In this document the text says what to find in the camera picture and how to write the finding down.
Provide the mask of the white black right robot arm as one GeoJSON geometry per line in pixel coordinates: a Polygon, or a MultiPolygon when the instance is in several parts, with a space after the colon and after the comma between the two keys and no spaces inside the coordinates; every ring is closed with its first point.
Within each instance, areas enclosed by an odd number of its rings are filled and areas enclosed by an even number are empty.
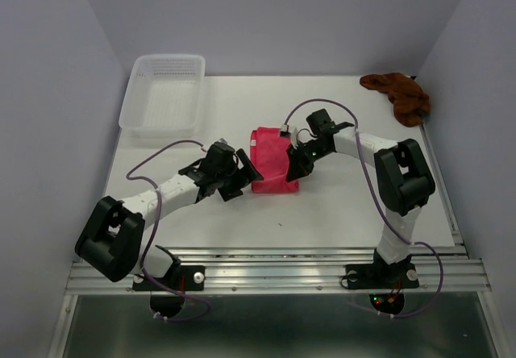
{"type": "Polygon", "coordinates": [[[435,192],[435,180],[419,143],[394,141],[359,131],[357,117],[336,123],[326,110],[306,118],[312,139],[298,138],[298,129],[284,123],[280,135],[288,137],[287,181],[309,176],[317,160],[333,153],[356,158],[362,167],[373,202],[384,222],[371,266],[372,279],[390,285],[400,276],[399,263],[408,260],[415,221],[435,192]]]}

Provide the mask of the pink microfiber towel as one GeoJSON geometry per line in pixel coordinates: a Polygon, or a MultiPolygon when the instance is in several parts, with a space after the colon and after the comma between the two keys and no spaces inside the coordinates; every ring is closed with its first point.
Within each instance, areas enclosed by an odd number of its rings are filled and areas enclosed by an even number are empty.
{"type": "Polygon", "coordinates": [[[252,183],[254,194],[293,194],[299,191],[298,181],[287,181],[289,168],[288,137],[280,136],[279,128],[258,127],[251,133],[250,157],[262,181],[252,183]]]}

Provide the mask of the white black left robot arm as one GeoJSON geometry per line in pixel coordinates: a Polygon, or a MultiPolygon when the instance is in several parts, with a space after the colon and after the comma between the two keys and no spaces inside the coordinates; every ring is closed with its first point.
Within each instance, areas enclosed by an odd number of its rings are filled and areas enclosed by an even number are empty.
{"type": "Polygon", "coordinates": [[[221,140],[211,144],[203,158],[159,185],[134,172],[130,170],[126,179],[146,181],[151,189],[129,198],[100,199],[75,245],[75,253],[112,282],[143,272],[141,262],[149,246],[143,246],[142,240],[149,227],[155,236],[160,220],[172,212],[214,193],[230,201],[254,181],[264,179],[243,149],[221,140]]]}

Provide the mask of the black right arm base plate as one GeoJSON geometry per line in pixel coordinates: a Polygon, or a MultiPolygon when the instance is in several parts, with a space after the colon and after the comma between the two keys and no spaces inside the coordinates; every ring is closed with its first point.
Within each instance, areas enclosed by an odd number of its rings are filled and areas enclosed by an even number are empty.
{"type": "Polygon", "coordinates": [[[404,289],[419,287],[418,274],[411,263],[401,266],[371,264],[347,264],[340,285],[352,291],[369,290],[369,301],[380,314],[400,315],[405,306],[404,289]]]}

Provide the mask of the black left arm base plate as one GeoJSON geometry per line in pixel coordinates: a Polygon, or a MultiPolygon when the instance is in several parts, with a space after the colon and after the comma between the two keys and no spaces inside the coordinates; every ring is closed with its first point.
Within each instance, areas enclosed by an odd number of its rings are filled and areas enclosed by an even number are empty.
{"type": "Polygon", "coordinates": [[[193,321],[208,315],[211,304],[194,295],[205,288],[206,267],[183,265],[177,256],[163,277],[148,279],[145,273],[134,276],[132,290],[150,293],[149,309],[154,319],[164,323],[193,321]]]}

